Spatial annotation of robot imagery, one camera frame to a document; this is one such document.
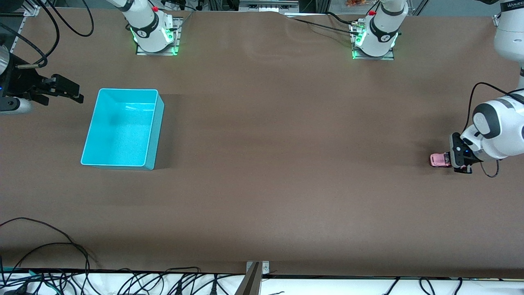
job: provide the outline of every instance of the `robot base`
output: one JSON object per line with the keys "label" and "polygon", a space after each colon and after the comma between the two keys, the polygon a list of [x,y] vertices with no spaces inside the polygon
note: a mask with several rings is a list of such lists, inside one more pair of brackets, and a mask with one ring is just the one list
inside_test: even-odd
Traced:
{"label": "robot base", "polygon": [[147,52],[143,50],[138,44],[136,45],[136,55],[153,55],[153,56],[174,56],[178,55],[178,48],[180,46],[180,37],[182,35],[182,17],[173,17],[172,29],[169,34],[173,34],[173,43],[159,52]]}
{"label": "robot base", "polygon": [[[362,26],[359,25],[359,23],[361,23],[364,19],[359,19],[358,20],[358,23],[354,23],[354,24],[351,24],[349,25],[350,27],[350,31],[352,32],[357,32],[357,33],[361,33],[362,32]],[[369,59],[369,60],[394,60],[395,59],[395,56],[393,55],[393,49],[390,49],[388,51],[388,53],[386,53],[385,55],[383,56],[380,56],[380,57],[375,57],[375,56],[369,56],[367,54],[365,54],[362,49],[360,49],[359,47],[357,47],[355,45],[356,43],[356,40],[359,38],[360,36],[359,35],[351,35],[351,47],[352,47],[352,54],[353,54],[353,59]]]}

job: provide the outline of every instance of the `table surface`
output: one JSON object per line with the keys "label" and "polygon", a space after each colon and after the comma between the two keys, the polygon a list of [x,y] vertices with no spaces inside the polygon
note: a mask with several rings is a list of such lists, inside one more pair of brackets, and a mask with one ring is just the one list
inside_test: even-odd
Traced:
{"label": "table surface", "polygon": [[[89,30],[84,10],[63,14]],[[408,17],[396,60],[382,62],[352,60],[344,33],[276,13],[197,12],[178,56],[135,56],[119,11],[93,15],[89,38],[61,25],[39,70],[80,84],[85,103],[51,98],[0,118],[2,220],[49,222],[99,268],[242,272],[247,260],[269,260],[277,273],[524,275],[524,157],[502,161],[495,179],[478,166],[462,175],[428,164],[463,127],[474,83],[517,84],[489,18]],[[54,41],[43,12],[23,33],[44,52]],[[15,53],[38,57],[23,43]],[[80,164],[100,88],[159,90],[155,170]],[[474,104],[495,97],[479,88]],[[0,234],[7,264],[63,241],[28,222]],[[62,247],[24,266],[83,264]]]}

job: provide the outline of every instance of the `brown table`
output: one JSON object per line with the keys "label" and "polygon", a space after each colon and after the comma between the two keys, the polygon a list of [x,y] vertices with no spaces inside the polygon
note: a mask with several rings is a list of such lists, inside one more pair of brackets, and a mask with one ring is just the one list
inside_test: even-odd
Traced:
{"label": "brown table", "polygon": [[[84,10],[63,13],[88,31]],[[120,12],[93,14],[92,37],[61,25],[40,70],[79,83],[85,103],[52,98],[0,118],[2,220],[49,222],[99,268],[242,272],[260,259],[277,273],[524,275],[524,158],[503,161],[495,179],[478,166],[461,175],[428,165],[463,127],[474,83],[517,84],[518,65],[493,49],[489,18],[408,17],[396,60],[377,62],[352,60],[343,33],[276,13],[198,12],[179,56],[135,56]],[[54,40],[43,12],[23,33],[44,51]],[[15,53],[38,57],[23,43]],[[155,170],[80,164],[104,87],[160,91]],[[479,88],[474,104],[497,96]],[[8,265],[63,240],[26,222],[0,235]],[[55,248],[24,265],[82,262]]]}

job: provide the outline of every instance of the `rectangular cyan container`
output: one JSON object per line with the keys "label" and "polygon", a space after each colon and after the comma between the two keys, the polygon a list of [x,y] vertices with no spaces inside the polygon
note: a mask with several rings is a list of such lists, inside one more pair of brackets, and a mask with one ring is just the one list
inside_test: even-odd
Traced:
{"label": "rectangular cyan container", "polygon": [[163,109],[155,89],[100,89],[80,163],[153,170]]}

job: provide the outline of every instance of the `metal post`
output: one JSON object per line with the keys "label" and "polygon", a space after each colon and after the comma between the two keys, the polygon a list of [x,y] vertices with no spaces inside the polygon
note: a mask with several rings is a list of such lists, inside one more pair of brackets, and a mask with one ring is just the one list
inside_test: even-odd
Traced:
{"label": "metal post", "polygon": [[240,286],[238,286],[235,295],[259,295],[262,269],[262,261],[253,262]]}

